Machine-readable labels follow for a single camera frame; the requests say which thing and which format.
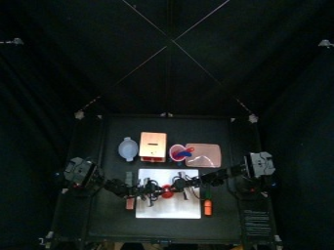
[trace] white rectangular board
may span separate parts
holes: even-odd
[[[139,169],[139,179],[143,182],[145,178],[150,178],[163,187],[173,185],[173,179],[179,176],[181,171],[186,172],[190,177],[198,176],[198,169]],[[194,188],[194,191],[199,197],[199,188]],[[169,199],[159,196],[153,207],[149,207],[149,199],[142,201],[138,197],[137,218],[201,219],[199,199],[190,188],[186,188],[186,194],[189,200],[185,200],[182,192],[174,193]]]

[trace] table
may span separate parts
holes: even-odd
[[[259,151],[255,125],[246,118],[157,117],[104,115],[79,121],[70,149],[70,159],[90,158],[104,171],[107,179],[126,180],[126,172],[139,168],[178,169],[177,163],[127,162],[118,152],[119,143],[131,137],[139,143],[141,132],[167,133],[167,148],[174,144],[218,144],[222,167],[241,163],[250,151]],[[201,174],[217,169],[198,168]],[[213,217],[197,220],[137,219],[137,210],[126,210],[126,201],[102,189],[94,197],[60,194],[52,231],[55,241],[87,242],[173,242],[241,243],[238,201],[226,185],[211,189]]]

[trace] black cloth wall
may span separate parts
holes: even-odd
[[[263,115],[262,141],[274,155],[278,229],[289,249],[334,247],[334,51],[322,54]]]
[[[26,45],[0,45],[0,248],[50,230],[74,113],[103,95],[88,112],[249,115],[239,98],[274,155],[282,238],[330,249],[333,0],[124,2],[2,1],[0,41]],[[170,40],[194,25],[179,45],[221,84]]]
[[[75,125],[60,97],[42,83],[47,79],[26,67],[24,55],[15,62],[0,58],[2,249],[35,249],[50,230],[58,193],[52,173],[64,166]]]

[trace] red object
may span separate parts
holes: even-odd
[[[150,162],[162,162],[163,161],[163,158],[162,157],[142,157],[141,158],[142,161],[150,161]]]
[[[203,202],[203,214],[206,216],[211,216],[213,215],[213,202],[210,199],[206,199]]]
[[[166,199],[171,198],[173,195],[174,195],[174,192],[170,190],[171,186],[167,184],[162,188],[165,190],[165,193],[162,194],[162,197],[166,198]]]

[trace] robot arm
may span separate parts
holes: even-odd
[[[267,152],[250,153],[245,156],[245,162],[231,167],[231,174],[229,175],[227,169],[221,169],[206,175],[190,178],[185,172],[179,172],[179,176],[174,178],[173,185],[163,188],[158,183],[146,178],[142,185],[128,186],[119,179],[106,180],[103,177],[102,169],[90,161],[82,158],[74,158],[67,166],[64,176],[74,188],[79,189],[98,189],[104,188],[114,192],[122,198],[149,197],[153,205],[165,192],[185,192],[185,188],[199,188],[201,186],[218,187],[225,184],[225,180],[230,177],[245,177],[247,180],[242,184],[243,188],[239,191],[247,190],[250,180],[254,183],[263,183],[263,180],[273,175],[275,171],[271,155]]]

